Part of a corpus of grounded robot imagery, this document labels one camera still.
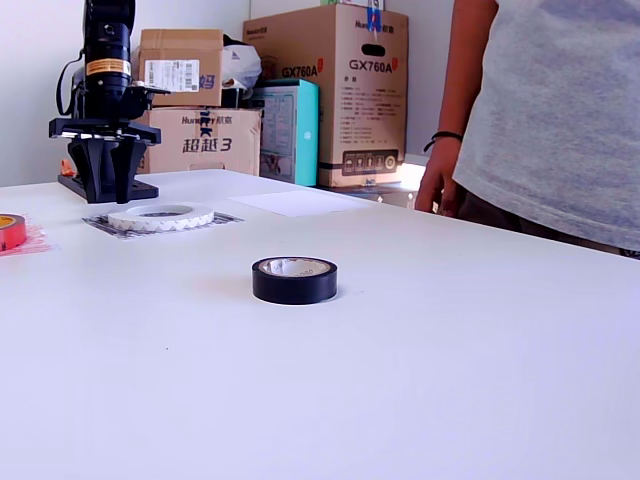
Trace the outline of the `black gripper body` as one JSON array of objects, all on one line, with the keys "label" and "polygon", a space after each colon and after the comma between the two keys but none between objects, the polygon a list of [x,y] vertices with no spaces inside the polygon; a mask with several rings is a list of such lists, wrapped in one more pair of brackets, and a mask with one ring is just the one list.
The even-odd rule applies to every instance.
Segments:
[{"label": "black gripper body", "polygon": [[160,144],[161,130],[136,120],[152,108],[154,96],[161,94],[161,89],[143,82],[134,82],[122,92],[103,89],[93,93],[83,81],[73,82],[70,105],[49,122],[49,137],[109,142],[135,139],[148,145]]}]

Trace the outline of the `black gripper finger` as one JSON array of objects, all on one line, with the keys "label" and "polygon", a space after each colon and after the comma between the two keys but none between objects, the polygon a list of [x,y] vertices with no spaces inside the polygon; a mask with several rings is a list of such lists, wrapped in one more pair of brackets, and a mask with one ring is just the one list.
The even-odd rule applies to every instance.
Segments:
[{"label": "black gripper finger", "polygon": [[66,178],[66,187],[88,203],[112,202],[111,147],[102,139],[75,139],[68,145],[77,173]]},{"label": "black gripper finger", "polygon": [[145,151],[146,144],[135,139],[124,139],[111,150],[118,204],[130,201],[135,175]]}]

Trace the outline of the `person's right hand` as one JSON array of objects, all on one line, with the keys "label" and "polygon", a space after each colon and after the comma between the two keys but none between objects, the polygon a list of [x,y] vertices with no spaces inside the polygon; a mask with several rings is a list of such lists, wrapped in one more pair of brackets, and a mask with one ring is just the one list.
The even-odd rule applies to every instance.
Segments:
[{"label": "person's right hand", "polygon": [[463,189],[453,180],[461,142],[454,138],[435,141],[422,177],[415,209],[455,218],[464,198]]}]

